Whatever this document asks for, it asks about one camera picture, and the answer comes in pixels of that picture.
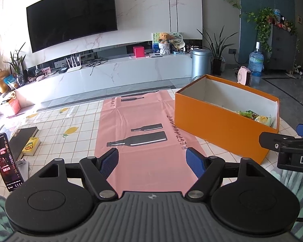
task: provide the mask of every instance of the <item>orange box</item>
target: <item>orange box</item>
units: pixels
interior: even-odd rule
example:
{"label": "orange box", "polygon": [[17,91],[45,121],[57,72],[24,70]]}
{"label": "orange box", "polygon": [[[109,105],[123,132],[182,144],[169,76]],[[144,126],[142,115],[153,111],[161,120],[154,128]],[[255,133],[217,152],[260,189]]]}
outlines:
{"label": "orange box", "polygon": [[[260,164],[268,150],[260,146],[259,135],[278,133],[279,106],[279,99],[270,94],[205,75],[176,92],[175,125]],[[234,112],[247,110],[271,117],[272,127]]]}

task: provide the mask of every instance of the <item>television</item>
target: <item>television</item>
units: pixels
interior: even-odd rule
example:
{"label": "television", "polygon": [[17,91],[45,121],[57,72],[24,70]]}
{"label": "television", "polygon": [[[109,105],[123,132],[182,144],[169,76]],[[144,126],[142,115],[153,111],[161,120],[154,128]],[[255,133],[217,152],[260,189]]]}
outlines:
{"label": "television", "polygon": [[41,0],[26,10],[33,52],[117,30],[115,0]]}

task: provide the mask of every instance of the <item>wall socket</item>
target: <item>wall socket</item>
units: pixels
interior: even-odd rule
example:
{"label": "wall socket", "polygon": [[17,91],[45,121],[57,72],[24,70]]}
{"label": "wall socket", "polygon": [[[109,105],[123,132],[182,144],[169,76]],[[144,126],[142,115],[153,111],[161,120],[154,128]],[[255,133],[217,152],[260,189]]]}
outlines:
{"label": "wall socket", "polygon": [[237,49],[229,49],[229,54],[236,54],[237,53]]}

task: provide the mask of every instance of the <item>phone screen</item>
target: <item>phone screen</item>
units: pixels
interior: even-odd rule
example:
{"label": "phone screen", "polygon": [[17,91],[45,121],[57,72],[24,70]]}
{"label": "phone screen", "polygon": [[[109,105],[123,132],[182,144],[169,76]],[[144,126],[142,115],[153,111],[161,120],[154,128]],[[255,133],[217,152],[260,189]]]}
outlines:
{"label": "phone screen", "polygon": [[0,134],[0,174],[10,192],[23,184],[23,178],[14,161],[5,133]]}

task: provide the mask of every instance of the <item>pink box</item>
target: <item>pink box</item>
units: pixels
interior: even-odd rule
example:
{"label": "pink box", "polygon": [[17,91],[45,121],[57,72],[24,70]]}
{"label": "pink box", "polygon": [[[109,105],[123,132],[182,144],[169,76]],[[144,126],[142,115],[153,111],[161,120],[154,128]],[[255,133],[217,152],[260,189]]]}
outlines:
{"label": "pink box", "polygon": [[20,111],[18,99],[11,98],[8,102],[0,105],[0,107],[5,117],[16,115]]}
{"label": "pink box", "polygon": [[135,53],[136,58],[145,57],[145,48],[143,46],[134,46],[133,51]]}

